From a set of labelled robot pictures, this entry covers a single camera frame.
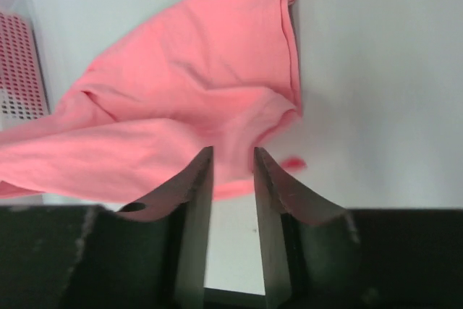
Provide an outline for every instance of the perforated plastic basket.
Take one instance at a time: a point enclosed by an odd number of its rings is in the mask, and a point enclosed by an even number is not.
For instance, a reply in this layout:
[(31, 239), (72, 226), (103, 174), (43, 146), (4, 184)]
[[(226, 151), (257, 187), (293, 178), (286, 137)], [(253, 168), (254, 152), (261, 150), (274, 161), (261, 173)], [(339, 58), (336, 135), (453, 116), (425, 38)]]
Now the perforated plastic basket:
[(0, 112), (4, 128), (48, 114), (32, 29), (20, 16), (3, 11), (0, 11)]

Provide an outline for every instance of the crumpled cloth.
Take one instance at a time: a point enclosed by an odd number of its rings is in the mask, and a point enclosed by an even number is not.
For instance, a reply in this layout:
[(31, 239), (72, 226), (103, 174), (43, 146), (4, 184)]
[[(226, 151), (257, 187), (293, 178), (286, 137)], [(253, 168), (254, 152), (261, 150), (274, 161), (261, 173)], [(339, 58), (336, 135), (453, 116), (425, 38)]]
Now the crumpled cloth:
[(252, 192), (253, 148), (302, 113), (293, 1), (184, 0), (151, 17), (51, 116), (0, 132), (0, 197), (128, 203), (209, 145), (214, 198)]

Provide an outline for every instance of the pink cloth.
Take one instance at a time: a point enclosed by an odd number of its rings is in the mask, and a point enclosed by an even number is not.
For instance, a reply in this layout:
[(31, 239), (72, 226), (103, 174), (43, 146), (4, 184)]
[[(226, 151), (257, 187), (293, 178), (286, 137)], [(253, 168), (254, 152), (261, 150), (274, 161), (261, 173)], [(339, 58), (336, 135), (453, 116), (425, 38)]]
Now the pink cloth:
[(127, 203), (208, 145), (214, 198), (252, 192), (253, 148), (301, 114), (293, 1), (184, 0), (150, 18), (51, 116), (0, 132), (0, 196)]

